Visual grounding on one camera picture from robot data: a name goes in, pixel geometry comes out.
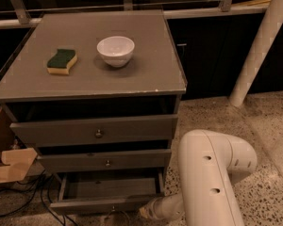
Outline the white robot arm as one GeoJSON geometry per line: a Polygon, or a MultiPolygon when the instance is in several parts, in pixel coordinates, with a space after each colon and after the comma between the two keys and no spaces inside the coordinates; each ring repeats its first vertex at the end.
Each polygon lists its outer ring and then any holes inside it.
{"type": "Polygon", "coordinates": [[[140,208],[144,218],[187,226],[244,226],[233,185],[252,174],[258,158],[244,139],[209,130],[186,133],[178,146],[181,191],[140,208]]]}

